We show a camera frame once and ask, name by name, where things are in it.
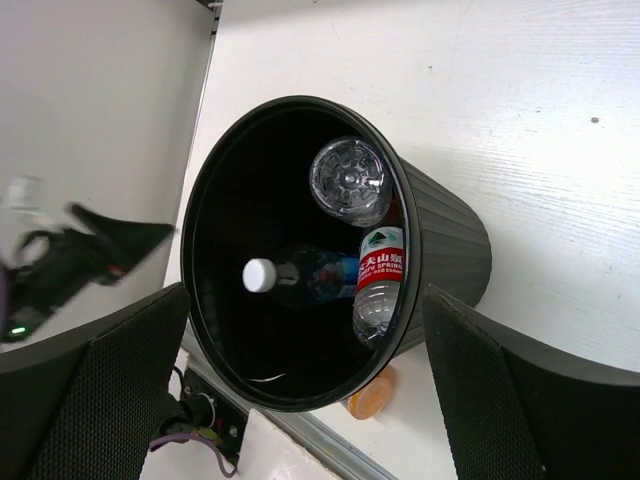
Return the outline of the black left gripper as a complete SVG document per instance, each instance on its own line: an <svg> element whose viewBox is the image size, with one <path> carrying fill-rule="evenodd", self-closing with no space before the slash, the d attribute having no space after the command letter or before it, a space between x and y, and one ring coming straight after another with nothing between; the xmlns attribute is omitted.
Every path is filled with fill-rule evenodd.
<svg viewBox="0 0 640 480"><path fill-rule="evenodd" d="M79 203L69 212L89 234L36 229L19 239L6 270L3 343L30 337L95 279L125 277L175 232L171 224L118 220Z"/></svg>

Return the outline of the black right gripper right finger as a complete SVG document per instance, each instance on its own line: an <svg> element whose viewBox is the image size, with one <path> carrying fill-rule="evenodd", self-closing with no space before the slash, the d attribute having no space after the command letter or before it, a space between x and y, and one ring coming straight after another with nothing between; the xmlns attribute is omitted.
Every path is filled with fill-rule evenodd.
<svg viewBox="0 0 640 480"><path fill-rule="evenodd" d="M638 478L638 373L535 340L434 286L421 312L458 478Z"/></svg>

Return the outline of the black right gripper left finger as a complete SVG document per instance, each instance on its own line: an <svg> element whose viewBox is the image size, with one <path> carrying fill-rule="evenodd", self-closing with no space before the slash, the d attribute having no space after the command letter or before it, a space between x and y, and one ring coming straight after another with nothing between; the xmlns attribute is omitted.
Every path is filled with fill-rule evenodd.
<svg viewBox="0 0 640 480"><path fill-rule="evenodd" d="M175 283L1 356L4 479L136 479L189 311Z"/></svg>

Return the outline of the orange juice bottle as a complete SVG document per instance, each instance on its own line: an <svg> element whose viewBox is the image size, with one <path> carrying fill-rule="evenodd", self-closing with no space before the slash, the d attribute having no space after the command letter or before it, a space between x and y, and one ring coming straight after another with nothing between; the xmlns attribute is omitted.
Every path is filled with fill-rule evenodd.
<svg viewBox="0 0 640 480"><path fill-rule="evenodd" d="M396 370L385 367L365 387L342 402L347 412L356 420L367 420L381 412L393 396Z"/></svg>

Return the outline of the red label plastic bottle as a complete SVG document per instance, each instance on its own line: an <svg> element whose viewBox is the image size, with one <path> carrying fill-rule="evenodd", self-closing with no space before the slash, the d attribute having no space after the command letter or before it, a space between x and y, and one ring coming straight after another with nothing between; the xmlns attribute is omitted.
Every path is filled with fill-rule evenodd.
<svg viewBox="0 0 640 480"><path fill-rule="evenodd" d="M370 349L379 347L391 323L403 270L401 228L381 226L363 237L353 304L353 329L359 341Z"/></svg>

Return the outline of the blue label Aquafina bottle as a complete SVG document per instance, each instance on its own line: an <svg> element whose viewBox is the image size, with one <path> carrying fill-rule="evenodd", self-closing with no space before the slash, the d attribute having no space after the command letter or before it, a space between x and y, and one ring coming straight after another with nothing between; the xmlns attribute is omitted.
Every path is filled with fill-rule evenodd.
<svg viewBox="0 0 640 480"><path fill-rule="evenodd" d="M242 271L245 289L288 308L309 308L355 295L359 257L311 246L253 258Z"/></svg>

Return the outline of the clear unlabelled plastic bottle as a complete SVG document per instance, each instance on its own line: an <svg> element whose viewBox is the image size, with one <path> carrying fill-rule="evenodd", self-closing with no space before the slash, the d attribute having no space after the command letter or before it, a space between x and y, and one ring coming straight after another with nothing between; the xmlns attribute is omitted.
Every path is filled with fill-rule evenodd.
<svg viewBox="0 0 640 480"><path fill-rule="evenodd" d="M309 171L309 187L325 213L359 228L383 220L393 180L382 155L361 138L345 136L326 144Z"/></svg>

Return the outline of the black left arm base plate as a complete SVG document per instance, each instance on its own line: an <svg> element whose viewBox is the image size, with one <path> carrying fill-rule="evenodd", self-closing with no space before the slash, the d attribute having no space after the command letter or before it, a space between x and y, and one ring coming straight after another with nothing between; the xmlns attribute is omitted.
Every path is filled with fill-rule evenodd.
<svg viewBox="0 0 640 480"><path fill-rule="evenodd" d="M248 415L193 369L187 367L177 376L179 401L194 432L212 440L225 459L237 466Z"/></svg>

